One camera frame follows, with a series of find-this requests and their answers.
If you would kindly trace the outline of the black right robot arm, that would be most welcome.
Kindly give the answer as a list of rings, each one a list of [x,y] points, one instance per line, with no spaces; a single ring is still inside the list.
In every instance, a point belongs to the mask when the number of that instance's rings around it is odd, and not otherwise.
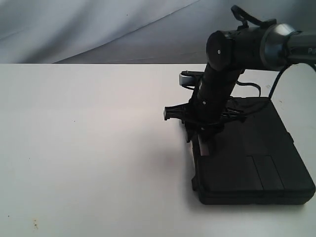
[[[227,107],[231,92],[245,70],[276,71],[282,75],[294,64],[316,66],[316,36],[287,24],[262,23],[256,28],[239,26],[235,31],[214,32],[207,41],[207,64],[203,72],[183,71],[179,84],[193,91],[188,103],[164,109],[165,119],[179,119],[186,141],[197,134],[205,137],[223,130],[224,124],[243,121],[271,102],[251,105],[251,111]]]

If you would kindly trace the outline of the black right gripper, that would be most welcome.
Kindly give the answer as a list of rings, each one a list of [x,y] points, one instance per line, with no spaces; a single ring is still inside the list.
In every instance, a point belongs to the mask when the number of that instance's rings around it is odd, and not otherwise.
[[[210,156],[214,153],[214,136],[233,121],[245,121],[247,115],[238,109],[237,99],[229,96],[224,99],[199,99],[192,97],[187,103],[165,107],[164,120],[178,119],[184,125],[186,142],[200,134],[200,154]]]

